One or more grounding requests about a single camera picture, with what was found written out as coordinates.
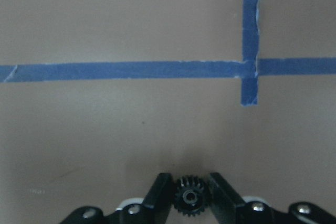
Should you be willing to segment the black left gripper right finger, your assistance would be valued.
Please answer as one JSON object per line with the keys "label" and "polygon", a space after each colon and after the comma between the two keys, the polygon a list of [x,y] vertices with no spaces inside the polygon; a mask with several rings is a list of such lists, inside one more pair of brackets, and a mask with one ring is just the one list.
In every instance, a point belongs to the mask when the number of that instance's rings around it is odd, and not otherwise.
{"label": "black left gripper right finger", "polygon": [[211,210],[218,223],[242,223],[241,209],[246,202],[220,173],[210,173],[208,187]]}

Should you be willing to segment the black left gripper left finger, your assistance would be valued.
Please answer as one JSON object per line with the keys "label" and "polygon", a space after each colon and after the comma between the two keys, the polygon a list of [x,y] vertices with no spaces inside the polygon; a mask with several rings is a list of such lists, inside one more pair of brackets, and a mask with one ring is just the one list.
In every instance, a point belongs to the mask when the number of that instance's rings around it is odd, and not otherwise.
{"label": "black left gripper left finger", "polygon": [[159,173],[145,196],[146,223],[166,223],[173,198],[173,178],[170,173]]}

